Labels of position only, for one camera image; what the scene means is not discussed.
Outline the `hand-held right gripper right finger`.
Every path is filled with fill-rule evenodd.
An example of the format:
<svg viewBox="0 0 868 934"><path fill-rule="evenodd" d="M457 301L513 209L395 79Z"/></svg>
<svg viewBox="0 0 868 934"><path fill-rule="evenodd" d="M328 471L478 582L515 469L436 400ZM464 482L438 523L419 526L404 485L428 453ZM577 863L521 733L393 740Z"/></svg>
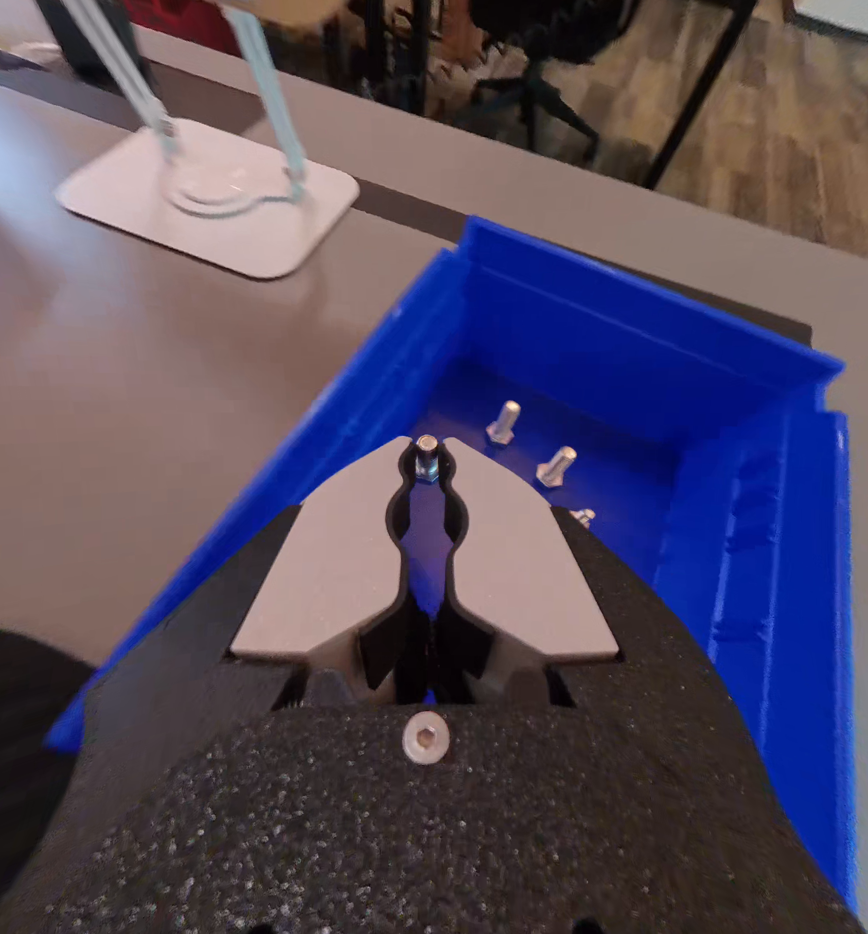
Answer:
<svg viewBox="0 0 868 934"><path fill-rule="evenodd" d="M441 445L441 660L474 702L549 702L548 670L610 663L619 645L547 501L455 437Z"/></svg>

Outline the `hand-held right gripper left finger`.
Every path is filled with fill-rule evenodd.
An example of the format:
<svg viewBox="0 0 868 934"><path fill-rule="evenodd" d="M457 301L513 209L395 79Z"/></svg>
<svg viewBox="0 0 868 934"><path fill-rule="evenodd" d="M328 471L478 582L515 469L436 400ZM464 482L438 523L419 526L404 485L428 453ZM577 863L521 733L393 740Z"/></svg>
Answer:
<svg viewBox="0 0 868 934"><path fill-rule="evenodd" d="M395 690L414 619L408 557L414 441L398 436L301 503L231 645L241 660L331 670Z"/></svg>

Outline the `blue plastic bin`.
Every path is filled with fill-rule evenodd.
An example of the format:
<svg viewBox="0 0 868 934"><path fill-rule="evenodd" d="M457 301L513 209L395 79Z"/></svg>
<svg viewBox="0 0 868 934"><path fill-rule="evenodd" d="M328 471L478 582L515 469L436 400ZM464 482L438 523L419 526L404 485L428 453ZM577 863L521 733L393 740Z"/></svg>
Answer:
<svg viewBox="0 0 868 934"><path fill-rule="evenodd" d="M643 278L470 218L311 406L98 670L112 671L202 581L335 470L411 429L527 478L580 442L551 502L687 625L731 691L803 843L852 909L857 847L844 365Z"/></svg>

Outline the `white document stand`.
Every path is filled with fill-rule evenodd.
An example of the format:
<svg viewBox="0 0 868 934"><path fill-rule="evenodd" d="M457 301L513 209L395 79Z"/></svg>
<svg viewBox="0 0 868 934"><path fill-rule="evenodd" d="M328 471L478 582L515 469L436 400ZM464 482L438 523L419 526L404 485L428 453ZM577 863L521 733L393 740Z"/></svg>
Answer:
<svg viewBox="0 0 868 934"><path fill-rule="evenodd" d="M143 127L55 191L69 213L267 281L300 268L354 205L355 179L311 161L262 22L218 6L258 88L278 146L176 119L151 91L97 2L65 2Z"/></svg>

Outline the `black office chair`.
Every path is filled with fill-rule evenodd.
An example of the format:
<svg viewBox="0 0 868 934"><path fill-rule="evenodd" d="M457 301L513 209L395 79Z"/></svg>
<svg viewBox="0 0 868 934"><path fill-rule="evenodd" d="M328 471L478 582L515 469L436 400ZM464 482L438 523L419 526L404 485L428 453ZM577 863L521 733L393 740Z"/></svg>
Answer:
<svg viewBox="0 0 868 934"><path fill-rule="evenodd" d="M543 69L551 60L590 64L625 34L640 5L640 1L470 1L473 25L485 33L487 41L520 49L525 65L520 76L477 81L455 123L516 108L525 127L527 149L535 152L536 113L542 110L588 140L584 160L591 164L600 135L544 79Z"/></svg>

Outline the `red bag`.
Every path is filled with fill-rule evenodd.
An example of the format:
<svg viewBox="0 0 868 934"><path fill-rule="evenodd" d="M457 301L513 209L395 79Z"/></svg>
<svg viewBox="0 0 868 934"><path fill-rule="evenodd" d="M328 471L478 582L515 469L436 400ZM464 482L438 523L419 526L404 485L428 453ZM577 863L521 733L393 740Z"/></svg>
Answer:
<svg viewBox="0 0 868 934"><path fill-rule="evenodd" d="M205 1L123 1L134 25L241 56L236 38L218 6Z"/></svg>

